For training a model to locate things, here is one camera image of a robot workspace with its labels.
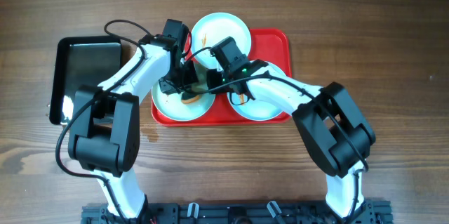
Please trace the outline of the white plate back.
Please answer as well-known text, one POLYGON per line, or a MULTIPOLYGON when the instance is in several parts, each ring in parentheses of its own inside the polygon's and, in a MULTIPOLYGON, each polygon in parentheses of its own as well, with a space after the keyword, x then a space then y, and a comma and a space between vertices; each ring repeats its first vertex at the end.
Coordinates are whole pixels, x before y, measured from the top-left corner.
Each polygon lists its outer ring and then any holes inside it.
POLYGON ((230 13, 211 13, 202 17, 192 30, 191 52, 212 47, 227 37, 232 37, 240 51, 248 55, 252 40, 246 24, 230 13))

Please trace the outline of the green orange sponge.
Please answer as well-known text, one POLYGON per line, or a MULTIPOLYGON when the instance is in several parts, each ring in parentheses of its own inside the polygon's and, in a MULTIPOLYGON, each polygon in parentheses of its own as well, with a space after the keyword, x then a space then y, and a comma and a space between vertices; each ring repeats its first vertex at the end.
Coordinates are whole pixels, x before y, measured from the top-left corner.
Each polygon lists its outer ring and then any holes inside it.
POLYGON ((198 93, 190 93, 190 92, 183 92, 181 95, 181 102, 185 105, 194 103, 197 100, 201 98, 201 94, 198 93))

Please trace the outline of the red serving tray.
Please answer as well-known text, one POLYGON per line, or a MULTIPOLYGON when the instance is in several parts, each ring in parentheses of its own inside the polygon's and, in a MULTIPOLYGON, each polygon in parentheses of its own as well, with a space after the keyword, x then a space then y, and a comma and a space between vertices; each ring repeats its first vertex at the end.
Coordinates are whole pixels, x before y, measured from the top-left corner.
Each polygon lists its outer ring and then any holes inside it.
MULTIPOLYGON (((279 29, 251 29, 252 46, 250 59, 261 59, 280 67, 287 76, 292 75, 290 66, 290 49, 287 36, 279 29)), ((256 121, 239 115, 227 100, 227 96, 218 95, 207 113, 192 121, 175 121, 158 111, 152 103, 152 117, 163 126, 223 126, 237 124, 256 124, 256 121)))

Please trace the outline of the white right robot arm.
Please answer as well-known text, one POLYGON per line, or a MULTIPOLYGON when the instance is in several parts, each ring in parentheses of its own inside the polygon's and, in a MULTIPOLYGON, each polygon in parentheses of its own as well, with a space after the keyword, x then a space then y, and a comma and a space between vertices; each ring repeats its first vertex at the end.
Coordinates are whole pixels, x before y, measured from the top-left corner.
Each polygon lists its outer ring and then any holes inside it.
POLYGON ((289 114, 314 163, 326 174, 326 204, 346 223, 363 203, 361 175, 375 143, 375 133, 345 87, 304 84, 283 76, 268 62, 251 61, 233 38, 214 45, 210 53, 222 68, 208 82, 212 93, 242 94, 289 114))

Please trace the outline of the white plate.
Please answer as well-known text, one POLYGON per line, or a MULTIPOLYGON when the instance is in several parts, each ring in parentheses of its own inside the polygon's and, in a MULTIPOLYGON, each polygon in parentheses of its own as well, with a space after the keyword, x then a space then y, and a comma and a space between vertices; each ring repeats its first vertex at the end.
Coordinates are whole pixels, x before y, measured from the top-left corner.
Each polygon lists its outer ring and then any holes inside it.
POLYGON ((192 30, 191 52, 212 47, 227 37, 232 37, 240 51, 248 55, 252 40, 246 24, 230 13, 211 13, 202 17, 192 30))
POLYGON ((268 121, 282 113, 282 110, 272 104, 259 100, 251 100, 248 96, 228 93, 231 107, 243 118, 251 121, 268 121))
POLYGON ((205 115, 213 106, 215 94, 201 94, 188 103, 182 102, 182 94, 165 94, 158 82, 152 88, 152 116, 160 124, 194 121, 205 115))

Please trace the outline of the black water tray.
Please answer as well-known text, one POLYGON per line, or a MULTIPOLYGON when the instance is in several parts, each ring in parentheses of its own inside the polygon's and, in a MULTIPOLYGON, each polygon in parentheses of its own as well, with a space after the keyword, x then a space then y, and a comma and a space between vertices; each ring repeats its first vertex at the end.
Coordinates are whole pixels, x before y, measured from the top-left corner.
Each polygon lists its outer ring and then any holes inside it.
POLYGON ((111 36, 65 37, 58 42, 50 123, 66 124, 71 118, 76 91, 97 86, 122 67, 121 42, 111 36))

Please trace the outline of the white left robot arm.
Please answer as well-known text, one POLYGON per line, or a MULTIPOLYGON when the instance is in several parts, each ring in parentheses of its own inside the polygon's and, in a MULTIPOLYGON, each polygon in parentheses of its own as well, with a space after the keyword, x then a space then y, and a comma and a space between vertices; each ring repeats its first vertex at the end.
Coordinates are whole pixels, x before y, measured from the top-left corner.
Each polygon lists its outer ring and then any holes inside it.
POLYGON ((133 165, 140 147, 140 104, 153 85, 170 95, 198 81, 182 77, 194 71, 183 59, 188 27, 168 19, 161 34, 146 32, 135 42, 135 55, 112 77, 97 86, 81 86, 74 114, 63 130, 67 150, 83 178, 99 181, 107 198, 100 220, 106 223, 148 223, 151 211, 139 188, 133 165))

